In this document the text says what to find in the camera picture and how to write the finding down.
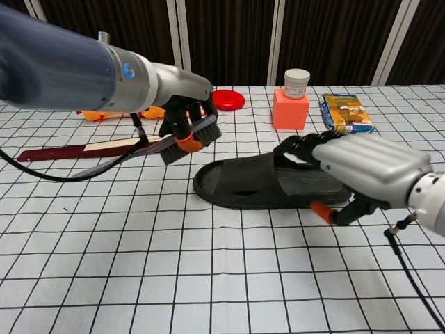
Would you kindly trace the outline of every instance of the red disc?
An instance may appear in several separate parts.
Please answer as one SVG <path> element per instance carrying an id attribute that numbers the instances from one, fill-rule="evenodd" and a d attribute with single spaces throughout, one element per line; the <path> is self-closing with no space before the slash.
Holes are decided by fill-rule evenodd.
<path id="1" fill-rule="evenodd" d="M 213 102 L 217 109 L 237 110 L 244 106 L 244 96 L 234 90 L 218 89 L 213 92 Z"/>

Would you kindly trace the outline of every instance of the background curtain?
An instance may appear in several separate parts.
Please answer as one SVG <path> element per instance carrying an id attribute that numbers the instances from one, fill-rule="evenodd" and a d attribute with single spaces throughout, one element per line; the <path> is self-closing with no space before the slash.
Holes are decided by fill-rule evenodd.
<path id="1" fill-rule="evenodd" d="M 286 1 L 277 85 L 304 68 L 311 86 L 369 85 L 401 0 Z"/>
<path id="2" fill-rule="evenodd" d="M 445 84 L 445 1 L 422 0 L 387 84 Z"/>
<path id="3" fill-rule="evenodd" d="M 266 85 L 275 0 L 187 0 L 192 71 L 215 86 Z"/>
<path id="4" fill-rule="evenodd" d="M 174 65 L 165 0 L 40 0 L 49 23 Z"/>
<path id="5" fill-rule="evenodd" d="M 26 9 L 26 6 L 25 6 L 25 3 L 23 2 L 23 0 L 0 0 L 0 3 L 29 15 L 29 12 Z"/>

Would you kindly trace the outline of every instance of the slide sandal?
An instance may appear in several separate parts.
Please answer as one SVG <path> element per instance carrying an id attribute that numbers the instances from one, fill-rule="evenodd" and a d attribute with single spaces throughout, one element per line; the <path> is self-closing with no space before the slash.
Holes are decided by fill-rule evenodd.
<path id="1" fill-rule="evenodd" d="M 193 190 L 207 202 L 232 209 L 293 209 L 315 200 L 333 205 L 351 196 L 321 169 L 273 152 L 207 164 L 196 173 Z"/>

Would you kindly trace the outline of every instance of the grid pattern surface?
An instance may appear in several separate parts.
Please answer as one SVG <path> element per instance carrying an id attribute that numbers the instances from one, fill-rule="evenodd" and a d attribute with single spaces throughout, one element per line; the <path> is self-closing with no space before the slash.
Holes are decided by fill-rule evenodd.
<path id="1" fill-rule="evenodd" d="M 139 157 L 89 182 L 56 184 L 0 161 L 0 333 L 424 333 L 436 325 L 382 233 L 407 210 L 347 228 L 309 209 L 241 211 L 200 200 L 194 174 L 215 160 L 270 152 L 273 87 L 230 87 L 244 108 L 221 112 L 222 138 L 165 167 Z M 445 87 L 313 87 L 303 132 L 325 129 L 323 93 L 353 93 L 384 136 L 428 151 L 445 170 Z M 144 120 L 147 133 L 160 123 Z M 128 138 L 130 118 L 0 102 L 0 145 L 22 148 Z M 68 176 L 99 159 L 29 163 Z M 445 321 L 445 239 L 400 234 L 414 277 Z"/>

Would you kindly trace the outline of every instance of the orange block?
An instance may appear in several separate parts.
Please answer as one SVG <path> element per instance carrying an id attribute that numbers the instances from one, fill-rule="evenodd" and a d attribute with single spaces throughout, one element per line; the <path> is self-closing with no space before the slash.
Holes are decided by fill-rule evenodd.
<path id="1" fill-rule="evenodd" d="M 289 99 L 282 89 L 276 89 L 273 97 L 273 127 L 282 130 L 303 130 L 309 113 L 309 99 Z"/>

